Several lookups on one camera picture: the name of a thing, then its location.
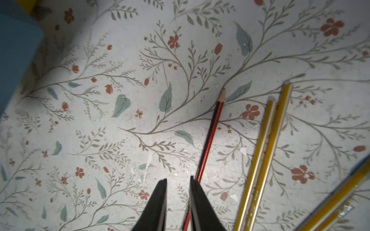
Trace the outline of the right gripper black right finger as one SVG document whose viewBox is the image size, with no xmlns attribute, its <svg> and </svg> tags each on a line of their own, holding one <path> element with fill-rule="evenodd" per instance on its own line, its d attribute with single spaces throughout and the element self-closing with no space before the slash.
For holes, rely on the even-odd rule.
<svg viewBox="0 0 370 231">
<path fill-rule="evenodd" d="M 200 183 L 190 178 L 190 224 L 193 231 L 226 231 Z"/>
</svg>

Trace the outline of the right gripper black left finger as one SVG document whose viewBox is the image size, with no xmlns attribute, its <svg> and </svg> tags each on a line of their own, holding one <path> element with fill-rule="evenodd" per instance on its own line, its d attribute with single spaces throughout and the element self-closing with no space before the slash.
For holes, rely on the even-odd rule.
<svg viewBox="0 0 370 231">
<path fill-rule="evenodd" d="M 158 181 L 132 231 L 164 231 L 167 211 L 167 179 Z"/>
</svg>

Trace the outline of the blue red pencil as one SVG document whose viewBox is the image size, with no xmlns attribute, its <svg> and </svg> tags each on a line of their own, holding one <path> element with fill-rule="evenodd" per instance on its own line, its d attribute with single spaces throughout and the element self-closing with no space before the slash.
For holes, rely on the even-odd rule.
<svg viewBox="0 0 370 231">
<path fill-rule="evenodd" d="M 210 153 L 210 149 L 211 149 L 211 146 L 212 146 L 212 142 L 213 142 L 213 139 L 214 139 L 214 135 L 215 135 L 215 132 L 216 132 L 216 129 L 217 129 L 217 124 L 218 124 L 218 121 L 219 121 L 219 117 L 221 115 L 221 111 L 222 111 L 224 102 L 225 102 L 225 89 L 222 89 L 221 93 L 218 96 L 216 104 L 215 104 L 215 110 L 214 110 L 214 113 L 213 113 L 213 117 L 211 119 L 208 134 L 206 136 L 206 141 L 205 141 L 205 144 L 204 144 L 204 147 L 203 147 L 203 151 L 201 153 L 201 158 L 200 158 L 200 162 L 199 162 L 199 165 L 198 165 L 198 169 L 197 169 L 196 174 L 193 176 L 194 179 L 196 181 L 198 181 L 199 183 L 201 182 L 201 179 L 202 179 L 205 167 L 206 167 L 207 159 L 208 159 L 208 156 L 209 156 L 209 153 Z M 183 231 L 187 231 L 188 228 L 191 227 L 190 221 L 191 220 L 190 220 L 190 202 L 189 202 L 186 217 L 185 217 L 185 220 L 184 220 L 184 223 L 183 223 L 183 226 L 182 226 Z"/>
</svg>

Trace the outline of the teal yellow drawer cabinet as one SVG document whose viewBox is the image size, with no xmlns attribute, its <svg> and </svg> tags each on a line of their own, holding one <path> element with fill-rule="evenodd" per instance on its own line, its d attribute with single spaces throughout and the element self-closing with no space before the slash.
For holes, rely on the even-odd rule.
<svg viewBox="0 0 370 231">
<path fill-rule="evenodd" d="M 1 113 L 28 70 L 43 30 L 16 2 L 1 1 Z"/>
</svg>

